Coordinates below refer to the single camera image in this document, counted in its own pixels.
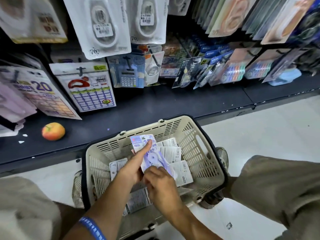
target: wristband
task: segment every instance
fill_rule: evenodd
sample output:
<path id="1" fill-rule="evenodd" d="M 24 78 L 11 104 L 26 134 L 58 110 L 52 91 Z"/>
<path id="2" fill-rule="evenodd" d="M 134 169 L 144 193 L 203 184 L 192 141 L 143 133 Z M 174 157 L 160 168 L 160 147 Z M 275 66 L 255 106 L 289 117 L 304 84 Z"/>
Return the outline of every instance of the wristband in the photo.
<path id="1" fill-rule="evenodd" d="M 96 240 L 107 240 L 100 228 L 89 217 L 81 217 L 79 222 L 84 225 Z"/>

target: floor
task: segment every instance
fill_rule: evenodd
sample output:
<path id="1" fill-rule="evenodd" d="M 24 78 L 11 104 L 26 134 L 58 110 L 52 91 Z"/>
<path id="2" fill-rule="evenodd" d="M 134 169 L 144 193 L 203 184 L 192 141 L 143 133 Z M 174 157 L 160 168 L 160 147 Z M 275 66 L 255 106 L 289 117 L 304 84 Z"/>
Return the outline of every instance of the floor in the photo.
<path id="1" fill-rule="evenodd" d="M 238 176 L 253 155 L 320 162 L 320 96 L 246 114 L 203 126 L 215 146 L 229 155 L 229 173 Z M 81 163 L 69 161 L 21 173 L 34 181 L 52 200 L 73 205 L 73 176 Z M 285 230 L 281 224 L 253 212 L 239 203 L 224 199 L 211 210 L 197 205 L 194 215 L 224 240 L 270 240 Z M 157 226 L 159 239 L 183 239 L 168 222 Z"/>

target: orange fruit toy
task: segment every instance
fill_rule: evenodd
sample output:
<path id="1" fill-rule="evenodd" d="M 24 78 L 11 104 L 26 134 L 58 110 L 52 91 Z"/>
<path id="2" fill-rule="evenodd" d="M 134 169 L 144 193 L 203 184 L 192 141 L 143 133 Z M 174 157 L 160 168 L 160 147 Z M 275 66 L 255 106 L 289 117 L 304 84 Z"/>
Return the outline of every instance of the orange fruit toy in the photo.
<path id="1" fill-rule="evenodd" d="M 65 133 L 65 128 L 56 122 L 47 124 L 42 128 L 42 136 L 49 141 L 59 140 L 64 136 Z"/>

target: number 20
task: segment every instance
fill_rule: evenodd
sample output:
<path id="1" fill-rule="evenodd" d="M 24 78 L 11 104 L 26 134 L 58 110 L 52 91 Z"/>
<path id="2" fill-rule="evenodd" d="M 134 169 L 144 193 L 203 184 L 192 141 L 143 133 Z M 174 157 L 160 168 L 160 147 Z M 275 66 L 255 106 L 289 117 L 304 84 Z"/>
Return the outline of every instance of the number 20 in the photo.
<path id="1" fill-rule="evenodd" d="M 46 84 L 45 82 L 40 82 L 38 83 L 37 81 L 31 81 L 32 84 L 37 84 L 37 90 L 38 91 L 48 91 L 48 92 L 52 92 L 52 89 L 50 88 L 50 86 L 48 84 Z"/>

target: white plastic basket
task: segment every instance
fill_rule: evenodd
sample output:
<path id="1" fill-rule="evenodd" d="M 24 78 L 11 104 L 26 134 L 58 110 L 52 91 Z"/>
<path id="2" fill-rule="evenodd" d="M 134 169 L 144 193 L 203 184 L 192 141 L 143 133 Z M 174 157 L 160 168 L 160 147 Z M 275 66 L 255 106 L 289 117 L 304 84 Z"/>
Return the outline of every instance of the white plastic basket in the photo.
<path id="1" fill-rule="evenodd" d="M 175 137 L 182 147 L 181 159 L 187 161 L 194 180 L 183 186 L 193 189 L 181 197 L 186 205 L 191 201 L 198 203 L 207 193 L 215 193 L 226 185 L 226 172 L 208 135 L 190 115 L 178 115 L 102 138 L 86 147 L 82 156 L 82 197 L 86 210 L 111 182 L 109 163 L 127 157 L 132 149 L 130 136 L 139 134 L 153 134 L 157 141 Z M 203 142 L 208 153 L 203 152 L 198 140 Z M 118 239 L 164 221 L 161 213 L 150 205 L 122 218 Z"/>

